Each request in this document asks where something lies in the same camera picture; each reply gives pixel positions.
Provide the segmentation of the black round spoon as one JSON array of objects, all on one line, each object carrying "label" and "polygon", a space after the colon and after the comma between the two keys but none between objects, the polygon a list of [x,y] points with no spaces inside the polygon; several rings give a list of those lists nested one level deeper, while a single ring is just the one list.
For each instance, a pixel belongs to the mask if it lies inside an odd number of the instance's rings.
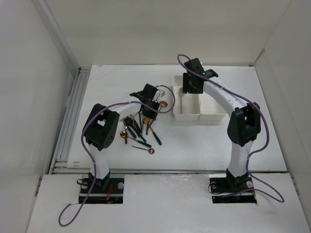
[{"label": "black round spoon", "polygon": [[133,130],[136,132],[136,134],[138,135],[139,138],[142,139],[142,141],[144,141],[145,143],[147,143],[146,139],[141,135],[141,133],[139,132],[139,130],[135,127],[133,120],[130,117],[126,117],[124,119],[124,123],[126,126],[128,127],[132,127]]}]

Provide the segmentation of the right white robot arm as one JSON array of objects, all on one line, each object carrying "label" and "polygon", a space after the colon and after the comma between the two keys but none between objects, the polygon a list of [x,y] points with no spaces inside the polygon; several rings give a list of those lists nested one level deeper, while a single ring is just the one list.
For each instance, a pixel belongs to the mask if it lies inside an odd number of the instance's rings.
[{"label": "right white robot arm", "polygon": [[183,74],[183,93],[210,95],[230,117],[227,135],[232,150],[225,185],[228,190],[237,191],[248,178],[250,150],[261,131],[260,108],[256,103],[229,90],[214,70],[204,70],[198,58],[189,58],[181,65],[186,70]]}]

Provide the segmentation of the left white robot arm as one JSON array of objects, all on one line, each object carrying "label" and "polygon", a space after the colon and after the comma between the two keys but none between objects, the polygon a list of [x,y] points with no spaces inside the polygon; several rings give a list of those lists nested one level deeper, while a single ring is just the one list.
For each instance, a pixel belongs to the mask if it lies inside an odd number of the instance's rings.
[{"label": "left white robot arm", "polygon": [[104,192],[109,186],[108,161],[101,151],[113,143],[119,122],[123,120],[131,128],[134,122],[130,115],[135,113],[156,119],[164,95],[165,91],[157,86],[146,84],[143,90],[131,93],[122,101],[108,106],[97,103],[92,107],[82,129],[81,143],[93,163],[88,182],[97,192]]}]

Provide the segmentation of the black fork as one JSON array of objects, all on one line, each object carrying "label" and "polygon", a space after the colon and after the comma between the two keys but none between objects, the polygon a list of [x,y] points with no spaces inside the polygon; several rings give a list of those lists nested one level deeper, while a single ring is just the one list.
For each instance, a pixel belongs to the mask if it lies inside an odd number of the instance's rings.
[{"label": "black fork", "polygon": [[142,135],[143,133],[143,124],[142,124],[142,121],[141,121],[141,114],[138,113],[138,117],[139,117],[139,126],[140,126],[140,134]]}]

